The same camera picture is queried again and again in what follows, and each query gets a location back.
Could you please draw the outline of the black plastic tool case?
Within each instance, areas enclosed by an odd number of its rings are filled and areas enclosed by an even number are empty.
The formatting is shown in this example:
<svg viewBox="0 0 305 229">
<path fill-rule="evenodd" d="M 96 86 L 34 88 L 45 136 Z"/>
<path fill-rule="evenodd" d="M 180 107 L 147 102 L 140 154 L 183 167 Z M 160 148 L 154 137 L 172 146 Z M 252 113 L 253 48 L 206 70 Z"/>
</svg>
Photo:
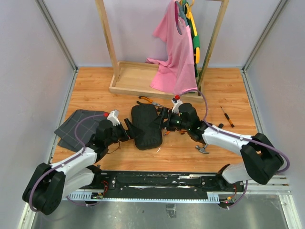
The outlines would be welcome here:
<svg viewBox="0 0 305 229">
<path fill-rule="evenodd" d="M 163 143 L 162 131 L 150 126 L 157 117 L 157 110 L 151 104 L 136 105 L 131 109 L 132 124 L 142 130 L 134 140 L 139 150 L 157 148 Z"/>
</svg>

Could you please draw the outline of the orange black pliers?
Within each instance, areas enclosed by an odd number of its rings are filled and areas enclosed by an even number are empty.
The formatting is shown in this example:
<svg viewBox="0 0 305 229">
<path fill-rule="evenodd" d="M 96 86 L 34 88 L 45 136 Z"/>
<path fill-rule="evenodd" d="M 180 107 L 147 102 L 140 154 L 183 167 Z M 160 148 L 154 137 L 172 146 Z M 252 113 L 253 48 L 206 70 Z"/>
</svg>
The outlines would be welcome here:
<svg viewBox="0 0 305 229">
<path fill-rule="evenodd" d="M 148 98 L 148 97 L 146 97 L 146 96 L 139 96 L 138 99 L 139 99 L 139 100 L 145 100 L 145 101 L 146 101 L 146 103 L 143 103 L 143 102 L 140 102 L 140 101 L 136 101 L 136 103 L 137 103 L 138 105 L 142 105 L 142 104 L 152 104 L 152 105 L 157 106 L 157 107 L 163 107 L 163 105 L 154 102 L 152 99 L 150 99 L 150 98 Z"/>
</svg>

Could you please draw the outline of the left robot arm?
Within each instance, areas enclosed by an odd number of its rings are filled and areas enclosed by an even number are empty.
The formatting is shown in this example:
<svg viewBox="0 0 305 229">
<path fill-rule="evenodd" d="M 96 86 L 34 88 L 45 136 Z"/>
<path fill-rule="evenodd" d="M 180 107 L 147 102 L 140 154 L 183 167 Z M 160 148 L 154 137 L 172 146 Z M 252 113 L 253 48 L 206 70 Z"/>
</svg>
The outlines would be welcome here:
<svg viewBox="0 0 305 229">
<path fill-rule="evenodd" d="M 73 191 L 84 186 L 96 189 L 102 184 L 102 171 L 95 163 L 107 155 L 108 147 L 136 139 L 144 133 L 127 118 L 124 120 L 127 126 L 125 129 L 118 115 L 118 110 L 97 115 L 102 117 L 102 120 L 87 142 L 78 137 L 78 128 L 83 122 L 96 116 L 80 120 L 74 133 L 81 149 L 58 163 L 41 163 L 36 167 L 22 195 L 22 199 L 29 204 L 32 211 L 49 215 L 55 211 L 61 200 Z"/>
</svg>

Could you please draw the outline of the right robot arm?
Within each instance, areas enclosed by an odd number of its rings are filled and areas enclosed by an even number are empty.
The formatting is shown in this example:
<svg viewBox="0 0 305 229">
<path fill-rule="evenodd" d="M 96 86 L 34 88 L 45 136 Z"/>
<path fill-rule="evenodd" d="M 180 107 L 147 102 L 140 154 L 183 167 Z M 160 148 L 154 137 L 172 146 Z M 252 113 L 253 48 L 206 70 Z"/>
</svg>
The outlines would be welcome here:
<svg viewBox="0 0 305 229">
<path fill-rule="evenodd" d="M 217 173 L 216 186 L 220 190 L 226 191 L 233 183 L 246 180 L 265 185 L 284 165 L 279 151 L 265 135 L 241 135 L 223 130 L 201 120 L 196 109 L 190 103 L 183 103 L 178 96 L 172 99 L 172 104 L 171 109 L 158 108 L 159 114 L 150 127 L 184 130 L 195 142 L 218 146 L 241 156 L 242 163 L 227 164 Z"/>
</svg>

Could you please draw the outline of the pink t-shirt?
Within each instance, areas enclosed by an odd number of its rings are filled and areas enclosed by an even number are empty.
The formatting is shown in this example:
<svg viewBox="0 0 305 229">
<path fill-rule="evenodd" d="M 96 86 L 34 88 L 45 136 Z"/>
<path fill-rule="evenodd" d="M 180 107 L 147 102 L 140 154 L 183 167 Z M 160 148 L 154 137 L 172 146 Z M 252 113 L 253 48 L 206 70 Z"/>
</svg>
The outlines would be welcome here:
<svg viewBox="0 0 305 229">
<path fill-rule="evenodd" d="M 171 94 L 197 89 L 190 26 L 179 18 L 179 11 L 179 3 L 170 1 L 152 34 L 166 44 L 167 60 L 146 59 L 147 63 L 159 65 L 150 87 Z"/>
</svg>

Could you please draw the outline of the wooden clothes rack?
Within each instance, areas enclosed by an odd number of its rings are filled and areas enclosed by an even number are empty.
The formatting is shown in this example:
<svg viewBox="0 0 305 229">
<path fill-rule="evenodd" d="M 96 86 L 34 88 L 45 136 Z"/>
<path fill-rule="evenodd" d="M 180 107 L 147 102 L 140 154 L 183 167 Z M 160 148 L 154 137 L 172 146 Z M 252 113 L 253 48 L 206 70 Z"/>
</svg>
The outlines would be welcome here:
<svg viewBox="0 0 305 229">
<path fill-rule="evenodd" d="M 210 58 L 212 56 L 212 52 L 224 19 L 227 5 L 229 3 L 227 0 L 222 0 L 220 2 L 221 5 L 204 58 L 203 66 L 199 72 L 198 86 L 200 92 L 203 91 L 204 75 L 208 68 L 208 64 L 210 62 Z M 171 98 L 172 94 L 155 90 L 149 86 L 151 80 L 157 73 L 158 65 L 142 62 L 117 61 L 104 1 L 97 0 L 95 3 L 103 27 L 103 33 L 113 67 L 113 77 L 109 86 L 110 92 L 114 94 L 138 96 L 144 95 L 162 99 Z"/>
</svg>

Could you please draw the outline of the claw hammer black grip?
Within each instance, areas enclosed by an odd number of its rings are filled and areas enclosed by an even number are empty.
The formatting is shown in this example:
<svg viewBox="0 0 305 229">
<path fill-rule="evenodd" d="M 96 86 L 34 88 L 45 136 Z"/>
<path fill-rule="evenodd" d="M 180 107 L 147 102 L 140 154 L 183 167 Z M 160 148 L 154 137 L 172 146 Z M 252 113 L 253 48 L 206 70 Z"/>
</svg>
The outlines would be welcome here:
<svg viewBox="0 0 305 229">
<path fill-rule="evenodd" d="M 224 127 L 224 124 L 220 123 L 218 125 L 218 128 L 222 129 Z M 206 151 L 206 148 L 208 147 L 208 144 L 203 144 L 202 147 L 200 147 L 199 145 L 197 145 L 195 148 L 202 154 L 210 154 L 208 151 Z"/>
</svg>

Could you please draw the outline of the dark grey folded cloth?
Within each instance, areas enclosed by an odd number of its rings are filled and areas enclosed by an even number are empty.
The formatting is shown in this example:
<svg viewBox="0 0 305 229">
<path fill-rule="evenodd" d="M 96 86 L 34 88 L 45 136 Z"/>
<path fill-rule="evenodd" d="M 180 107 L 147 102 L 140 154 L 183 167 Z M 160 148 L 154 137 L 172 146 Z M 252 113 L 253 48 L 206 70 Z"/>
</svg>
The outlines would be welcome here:
<svg viewBox="0 0 305 229">
<path fill-rule="evenodd" d="M 58 146 L 78 152 L 83 148 L 78 139 L 87 144 L 103 119 L 106 119 L 104 111 L 76 110 L 54 131 L 60 138 Z"/>
</svg>

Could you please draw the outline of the small orange black screwdriver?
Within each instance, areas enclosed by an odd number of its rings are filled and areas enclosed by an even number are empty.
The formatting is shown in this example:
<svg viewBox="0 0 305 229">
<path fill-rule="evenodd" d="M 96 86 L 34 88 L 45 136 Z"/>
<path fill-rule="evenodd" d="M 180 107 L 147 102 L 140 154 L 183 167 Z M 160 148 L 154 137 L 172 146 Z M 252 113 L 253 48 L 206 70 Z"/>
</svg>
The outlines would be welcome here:
<svg viewBox="0 0 305 229">
<path fill-rule="evenodd" d="M 227 114 L 227 112 L 224 110 L 224 108 L 222 106 L 220 106 L 221 110 L 223 111 L 224 113 L 224 116 L 226 117 L 226 119 L 228 120 L 231 128 L 234 128 L 234 124 L 232 122 L 232 120 L 230 119 L 229 115 Z"/>
</svg>

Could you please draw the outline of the green yellow hangers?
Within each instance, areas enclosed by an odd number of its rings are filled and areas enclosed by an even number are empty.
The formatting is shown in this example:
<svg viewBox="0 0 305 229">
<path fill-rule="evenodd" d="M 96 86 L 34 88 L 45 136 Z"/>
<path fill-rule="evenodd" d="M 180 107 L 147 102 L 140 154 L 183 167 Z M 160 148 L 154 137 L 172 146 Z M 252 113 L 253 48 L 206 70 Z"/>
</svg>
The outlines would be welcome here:
<svg viewBox="0 0 305 229">
<path fill-rule="evenodd" d="M 191 2 L 191 4 L 188 3 L 186 0 L 181 0 L 180 5 L 182 6 L 183 13 L 185 15 L 186 21 L 190 27 L 191 31 L 191 38 L 193 43 L 193 56 L 194 56 L 194 71 L 195 71 L 195 77 L 198 80 L 198 70 L 197 70 L 197 64 L 200 62 L 200 38 L 198 35 L 198 31 L 195 25 L 195 20 L 192 13 L 192 6 L 194 4 L 194 0 Z"/>
</svg>

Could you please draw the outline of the left aluminium frame post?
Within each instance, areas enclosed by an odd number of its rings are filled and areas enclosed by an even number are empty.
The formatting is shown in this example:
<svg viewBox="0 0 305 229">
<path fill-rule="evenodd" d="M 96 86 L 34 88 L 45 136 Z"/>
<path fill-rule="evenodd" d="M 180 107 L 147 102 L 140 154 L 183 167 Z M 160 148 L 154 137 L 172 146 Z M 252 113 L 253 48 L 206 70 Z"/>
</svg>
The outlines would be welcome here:
<svg viewBox="0 0 305 229">
<path fill-rule="evenodd" d="M 59 31 L 59 29 L 58 29 L 58 27 L 57 27 L 57 25 L 54 21 L 49 9 L 48 9 L 45 1 L 35 0 L 35 2 L 37 4 L 38 8 L 40 9 L 44 19 L 46 20 L 52 34 L 54 35 L 54 37 L 57 41 L 57 43 L 59 44 L 61 50 L 63 51 L 64 56 L 67 59 L 68 63 L 70 64 L 71 68 L 75 72 L 77 72 L 78 67 L 77 67 L 77 65 L 76 65 L 76 63 L 75 63 L 75 61 L 74 61 L 74 59 L 73 59 L 73 57 L 72 57 L 72 55 L 69 51 L 64 39 L 62 38 L 62 35 L 61 35 L 61 33 L 60 33 L 60 31 Z"/>
</svg>

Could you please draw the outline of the aluminium frame post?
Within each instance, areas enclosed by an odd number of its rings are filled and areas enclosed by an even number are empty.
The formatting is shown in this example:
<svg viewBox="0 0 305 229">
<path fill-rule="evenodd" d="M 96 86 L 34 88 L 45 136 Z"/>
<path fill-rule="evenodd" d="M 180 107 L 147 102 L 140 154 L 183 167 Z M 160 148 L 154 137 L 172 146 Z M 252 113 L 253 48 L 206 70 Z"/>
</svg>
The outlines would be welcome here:
<svg viewBox="0 0 305 229">
<path fill-rule="evenodd" d="M 76 65 L 76 63 L 75 63 L 75 61 L 74 61 L 74 59 L 73 59 L 73 57 L 72 57 L 72 55 L 69 51 L 64 39 L 62 38 L 62 35 L 61 35 L 61 33 L 60 33 L 60 31 L 59 31 L 59 29 L 58 29 L 58 27 L 57 27 L 57 25 L 54 21 L 49 9 L 48 9 L 45 1 L 35 0 L 35 2 L 37 4 L 38 8 L 40 9 L 44 19 L 46 20 L 52 34 L 54 35 L 54 37 L 57 41 L 57 43 L 59 44 L 61 50 L 63 51 L 64 56 L 67 59 L 68 63 L 70 64 L 71 68 L 75 72 L 77 72 L 78 67 L 77 67 L 77 65 Z"/>
<path fill-rule="evenodd" d="M 253 62 L 254 58 L 256 57 L 259 49 L 263 45 L 263 43 L 266 40 L 266 38 L 268 37 L 271 29 L 273 28 L 273 26 L 277 22 L 278 18 L 280 17 L 281 13 L 283 12 L 283 10 L 285 9 L 285 7 L 288 3 L 289 3 L 289 0 L 280 0 L 278 2 L 278 4 L 277 4 L 275 10 L 273 11 L 268 23 L 264 27 L 258 41 L 256 42 L 256 44 L 255 44 L 254 48 L 252 49 L 249 57 L 247 58 L 244 66 L 241 68 L 243 73 L 246 72 L 248 70 L 248 68 L 250 67 L 250 65 Z"/>
</svg>

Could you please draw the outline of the right aluminium frame post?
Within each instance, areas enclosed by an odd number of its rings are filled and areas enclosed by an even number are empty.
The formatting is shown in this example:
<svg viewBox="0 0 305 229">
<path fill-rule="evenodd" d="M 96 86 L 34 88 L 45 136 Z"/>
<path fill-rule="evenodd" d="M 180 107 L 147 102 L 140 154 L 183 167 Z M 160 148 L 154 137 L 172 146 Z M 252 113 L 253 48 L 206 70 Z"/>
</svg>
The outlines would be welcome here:
<svg viewBox="0 0 305 229">
<path fill-rule="evenodd" d="M 278 4 L 277 4 L 275 10 L 273 11 L 268 23 L 264 27 L 258 41 L 256 42 L 256 44 L 255 44 L 254 48 L 252 49 L 249 57 L 247 58 L 244 66 L 241 68 L 243 73 L 246 72 L 248 70 L 248 68 L 250 67 L 250 65 L 253 62 L 254 58 L 256 57 L 259 49 L 263 45 L 263 43 L 266 40 L 266 38 L 268 37 L 271 29 L 273 28 L 273 26 L 277 22 L 278 18 L 280 17 L 281 13 L 283 12 L 283 10 L 285 9 L 285 7 L 288 3 L 289 3 L 289 0 L 280 0 L 278 2 Z"/>
</svg>

